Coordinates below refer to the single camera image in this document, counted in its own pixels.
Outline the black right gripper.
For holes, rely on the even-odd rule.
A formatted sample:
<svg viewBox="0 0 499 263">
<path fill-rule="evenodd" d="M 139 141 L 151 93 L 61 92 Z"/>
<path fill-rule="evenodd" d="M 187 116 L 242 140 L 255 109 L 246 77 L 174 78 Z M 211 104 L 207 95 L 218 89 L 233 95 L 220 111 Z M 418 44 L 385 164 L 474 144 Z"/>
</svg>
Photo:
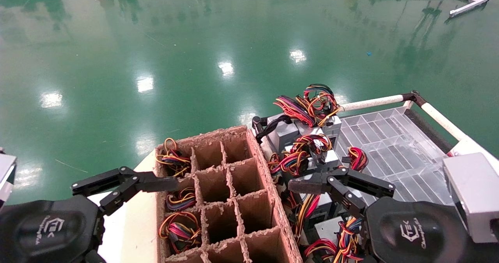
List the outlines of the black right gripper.
<svg viewBox="0 0 499 263">
<path fill-rule="evenodd" d="M 368 208 L 349 189 L 381 198 Z M 392 199 L 395 185 L 351 169 L 315 172 L 288 182 L 291 192 L 330 194 L 351 215 L 364 218 L 368 249 L 382 263 L 458 263 L 469 235 L 454 207 Z"/>
</svg>

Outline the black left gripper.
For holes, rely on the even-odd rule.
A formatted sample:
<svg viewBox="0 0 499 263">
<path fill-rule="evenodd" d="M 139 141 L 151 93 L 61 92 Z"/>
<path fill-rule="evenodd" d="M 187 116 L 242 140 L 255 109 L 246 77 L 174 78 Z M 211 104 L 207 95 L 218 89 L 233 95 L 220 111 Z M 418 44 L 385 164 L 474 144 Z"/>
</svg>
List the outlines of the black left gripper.
<svg viewBox="0 0 499 263">
<path fill-rule="evenodd" d="M 161 178 L 154 172 L 118 167 L 73 183 L 75 197 L 4 206 L 0 216 L 0 261 L 103 263 L 105 260 L 97 252 L 105 230 L 102 215 L 112 215 L 140 191 L 171 192 L 179 185 L 174 176 Z M 114 190 L 100 201 L 99 208 L 86 198 L 110 189 Z"/>
</svg>

